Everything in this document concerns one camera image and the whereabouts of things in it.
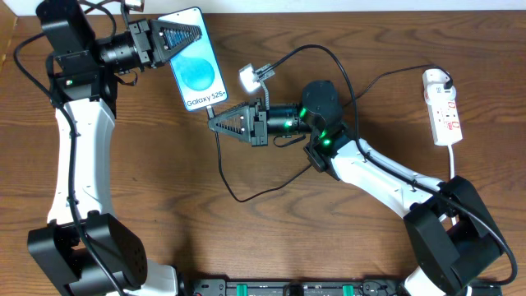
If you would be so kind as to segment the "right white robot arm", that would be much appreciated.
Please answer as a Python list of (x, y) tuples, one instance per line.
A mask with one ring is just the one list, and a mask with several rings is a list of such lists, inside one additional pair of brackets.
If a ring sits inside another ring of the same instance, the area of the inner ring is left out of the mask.
[(308, 134), (310, 166), (375, 197), (404, 221), (418, 262), (402, 283), (407, 295), (469, 295), (478, 277), (507, 256), (511, 275), (517, 262), (476, 188), (460, 176), (445, 182), (416, 173), (383, 156), (343, 120), (343, 106), (330, 81), (304, 87), (298, 104), (271, 106), (254, 99), (220, 114), (207, 109), (215, 134), (264, 146), (269, 136)]

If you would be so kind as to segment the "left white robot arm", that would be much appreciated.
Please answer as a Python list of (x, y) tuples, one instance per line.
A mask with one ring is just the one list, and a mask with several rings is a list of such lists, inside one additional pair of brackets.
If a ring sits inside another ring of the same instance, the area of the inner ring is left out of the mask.
[(166, 64), (203, 34), (197, 25), (126, 21), (96, 37), (87, 1), (37, 6), (53, 51), (44, 93), (56, 111), (58, 180), (47, 223), (28, 234), (30, 255), (62, 295), (185, 295), (177, 270), (150, 260), (142, 241), (115, 216), (110, 146), (122, 76)]

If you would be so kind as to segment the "blue Galaxy smartphone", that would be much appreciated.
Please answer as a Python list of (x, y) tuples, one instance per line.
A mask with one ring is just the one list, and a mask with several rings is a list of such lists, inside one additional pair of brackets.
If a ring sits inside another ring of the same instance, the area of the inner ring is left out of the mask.
[(199, 7), (174, 12), (159, 21), (197, 25), (201, 37), (170, 60), (186, 110), (194, 111), (228, 98), (228, 92)]

